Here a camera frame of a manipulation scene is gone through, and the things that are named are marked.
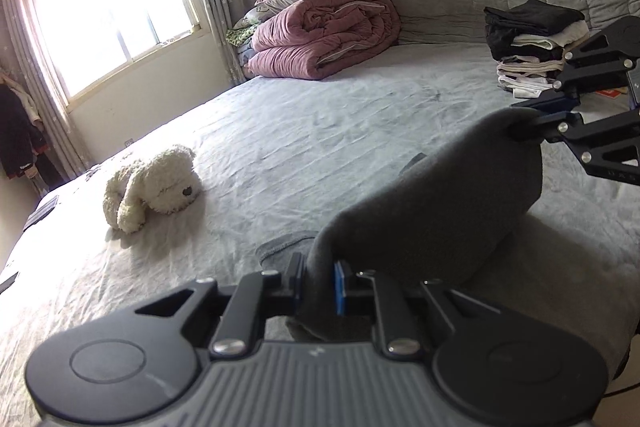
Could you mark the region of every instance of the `windowsill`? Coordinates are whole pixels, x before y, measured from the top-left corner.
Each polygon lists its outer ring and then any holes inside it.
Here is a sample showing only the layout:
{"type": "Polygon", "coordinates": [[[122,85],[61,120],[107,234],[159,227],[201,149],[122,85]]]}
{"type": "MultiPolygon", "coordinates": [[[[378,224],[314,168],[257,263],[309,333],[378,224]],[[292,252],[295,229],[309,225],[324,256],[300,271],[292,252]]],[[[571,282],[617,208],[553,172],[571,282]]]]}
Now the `windowsill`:
{"type": "Polygon", "coordinates": [[[115,81],[117,81],[120,78],[121,74],[126,73],[127,71],[134,70],[135,68],[143,66],[144,64],[148,64],[150,61],[152,61],[154,58],[157,58],[159,55],[165,54],[169,50],[174,50],[186,44],[187,42],[191,42],[195,39],[199,39],[200,37],[206,35],[207,33],[209,33],[208,28],[200,28],[199,30],[194,31],[190,35],[186,35],[183,38],[175,42],[171,42],[170,44],[162,48],[158,48],[156,50],[151,51],[148,55],[145,55],[144,57],[139,58],[132,64],[124,64],[121,68],[111,71],[111,73],[108,73],[106,76],[99,78],[95,82],[85,87],[79,93],[70,97],[68,99],[68,103],[66,104],[66,111],[70,113],[76,108],[78,108],[79,105],[82,105],[83,102],[91,98],[95,93],[99,92],[100,90],[104,89],[107,86],[110,86],[115,81]]]}

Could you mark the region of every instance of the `black cable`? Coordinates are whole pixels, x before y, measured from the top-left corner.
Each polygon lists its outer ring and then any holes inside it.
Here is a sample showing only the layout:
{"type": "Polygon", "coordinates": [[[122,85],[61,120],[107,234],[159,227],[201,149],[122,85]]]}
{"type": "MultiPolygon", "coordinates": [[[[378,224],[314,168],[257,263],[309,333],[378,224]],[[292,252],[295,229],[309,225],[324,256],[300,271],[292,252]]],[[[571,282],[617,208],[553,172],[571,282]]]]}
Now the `black cable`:
{"type": "Polygon", "coordinates": [[[640,382],[637,382],[633,385],[628,385],[626,387],[623,387],[622,389],[619,389],[617,391],[611,391],[611,393],[605,393],[602,395],[603,398],[611,398],[612,396],[616,396],[619,394],[623,394],[623,393],[628,393],[629,391],[633,391],[634,389],[638,389],[640,387],[640,382]]]}

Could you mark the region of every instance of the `hanging jacket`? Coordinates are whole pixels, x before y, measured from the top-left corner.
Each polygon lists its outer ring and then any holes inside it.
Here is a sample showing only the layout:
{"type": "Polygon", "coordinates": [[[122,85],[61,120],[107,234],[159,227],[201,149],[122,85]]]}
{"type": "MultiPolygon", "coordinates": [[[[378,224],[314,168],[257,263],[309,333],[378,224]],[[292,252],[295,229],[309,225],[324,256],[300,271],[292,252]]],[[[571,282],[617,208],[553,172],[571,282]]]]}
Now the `hanging jacket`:
{"type": "Polygon", "coordinates": [[[21,176],[33,165],[34,156],[48,148],[18,95],[6,83],[0,84],[0,162],[6,175],[21,176]]]}
{"type": "Polygon", "coordinates": [[[29,95],[29,93],[24,90],[24,87],[15,82],[10,76],[3,73],[2,71],[0,71],[0,84],[7,84],[15,93],[15,95],[20,98],[22,107],[27,113],[27,116],[29,117],[31,123],[35,124],[37,121],[42,121],[42,118],[40,118],[40,115],[38,114],[36,103],[33,102],[31,95],[29,95]]]}

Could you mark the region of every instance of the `white wall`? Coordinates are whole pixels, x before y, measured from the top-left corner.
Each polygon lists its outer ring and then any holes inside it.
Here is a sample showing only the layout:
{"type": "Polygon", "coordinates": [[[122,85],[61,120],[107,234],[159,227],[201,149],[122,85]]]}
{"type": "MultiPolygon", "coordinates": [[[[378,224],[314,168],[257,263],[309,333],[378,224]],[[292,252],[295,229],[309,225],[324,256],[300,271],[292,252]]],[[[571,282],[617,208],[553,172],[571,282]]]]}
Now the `white wall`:
{"type": "Polygon", "coordinates": [[[102,162],[126,140],[140,139],[228,86],[220,52],[207,32],[119,73],[72,110],[71,118],[94,160],[102,162]]]}
{"type": "Polygon", "coordinates": [[[37,204],[38,197],[26,178],[10,180],[0,172],[0,271],[37,204]]]}

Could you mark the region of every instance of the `white folded clothes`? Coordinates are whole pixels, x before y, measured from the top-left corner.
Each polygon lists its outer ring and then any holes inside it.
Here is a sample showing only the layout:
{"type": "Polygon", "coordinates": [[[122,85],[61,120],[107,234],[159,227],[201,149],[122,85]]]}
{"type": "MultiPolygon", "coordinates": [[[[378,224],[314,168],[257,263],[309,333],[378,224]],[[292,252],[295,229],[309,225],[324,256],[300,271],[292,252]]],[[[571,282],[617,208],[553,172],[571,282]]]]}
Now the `white folded clothes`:
{"type": "Polygon", "coordinates": [[[504,74],[498,76],[498,85],[513,92],[513,98],[537,98],[544,90],[553,87],[544,77],[511,78],[504,74]]]}
{"type": "Polygon", "coordinates": [[[546,76],[547,71],[562,71],[564,60],[548,60],[546,62],[498,62],[498,74],[504,73],[539,73],[546,76]]]}
{"type": "Polygon", "coordinates": [[[583,39],[589,35],[589,27],[585,21],[569,24],[564,30],[555,35],[542,36],[524,33],[513,39],[512,46],[539,46],[546,50],[552,50],[556,46],[564,48],[567,44],[583,39]]]}

